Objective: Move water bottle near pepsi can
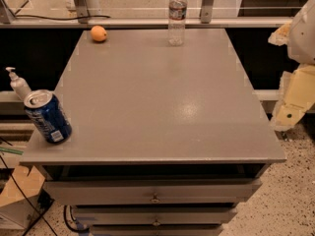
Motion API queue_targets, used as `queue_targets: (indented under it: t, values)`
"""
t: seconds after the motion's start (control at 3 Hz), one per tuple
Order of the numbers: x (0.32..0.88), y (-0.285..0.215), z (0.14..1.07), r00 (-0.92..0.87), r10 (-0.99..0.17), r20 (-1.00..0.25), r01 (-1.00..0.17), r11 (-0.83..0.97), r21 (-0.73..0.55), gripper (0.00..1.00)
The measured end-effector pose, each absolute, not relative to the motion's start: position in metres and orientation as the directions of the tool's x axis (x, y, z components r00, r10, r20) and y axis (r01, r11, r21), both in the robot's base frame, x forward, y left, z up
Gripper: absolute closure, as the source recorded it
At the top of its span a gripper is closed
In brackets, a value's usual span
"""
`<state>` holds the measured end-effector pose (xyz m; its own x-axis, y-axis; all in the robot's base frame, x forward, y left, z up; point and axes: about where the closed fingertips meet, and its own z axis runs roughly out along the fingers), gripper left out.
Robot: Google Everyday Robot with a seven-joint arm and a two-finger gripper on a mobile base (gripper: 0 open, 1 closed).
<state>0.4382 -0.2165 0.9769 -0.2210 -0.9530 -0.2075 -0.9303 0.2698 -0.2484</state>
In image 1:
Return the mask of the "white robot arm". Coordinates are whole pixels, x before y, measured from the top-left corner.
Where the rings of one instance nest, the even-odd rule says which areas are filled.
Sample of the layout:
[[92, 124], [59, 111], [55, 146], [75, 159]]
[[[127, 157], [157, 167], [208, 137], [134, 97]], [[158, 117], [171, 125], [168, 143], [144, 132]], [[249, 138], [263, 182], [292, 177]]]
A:
[[284, 132], [315, 104], [315, 0], [308, 0], [290, 23], [270, 35], [268, 42], [285, 45], [288, 58], [298, 63], [293, 72], [283, 72], [279, 100], [272, 113], [272, 127]]

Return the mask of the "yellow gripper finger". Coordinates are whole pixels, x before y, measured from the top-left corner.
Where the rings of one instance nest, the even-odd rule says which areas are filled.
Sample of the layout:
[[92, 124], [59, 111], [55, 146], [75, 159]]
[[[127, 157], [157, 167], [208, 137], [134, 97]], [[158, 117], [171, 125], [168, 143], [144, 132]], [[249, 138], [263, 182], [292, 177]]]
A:
[[290, 26], [291, 23], [286, 23], [276, 29], [268, 38], [268, 42], [277, 46], [286, 45], [288, 43]]
[[279, 88], [279, 100], [273, 110], [271, 125], [275, 131], [292, 129], [310, 109], [303, 109], [290, 102], [289, 87], [293, 73], [284, 72]]

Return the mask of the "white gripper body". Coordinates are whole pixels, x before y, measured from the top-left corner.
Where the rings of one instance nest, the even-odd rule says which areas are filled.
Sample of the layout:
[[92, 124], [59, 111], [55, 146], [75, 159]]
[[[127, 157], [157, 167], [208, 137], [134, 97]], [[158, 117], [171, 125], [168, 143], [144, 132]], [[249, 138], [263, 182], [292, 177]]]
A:
[[300, 65], [292, 74], [289, 87], [290, 102], [303, 109], [315, 103], [315, 66]]

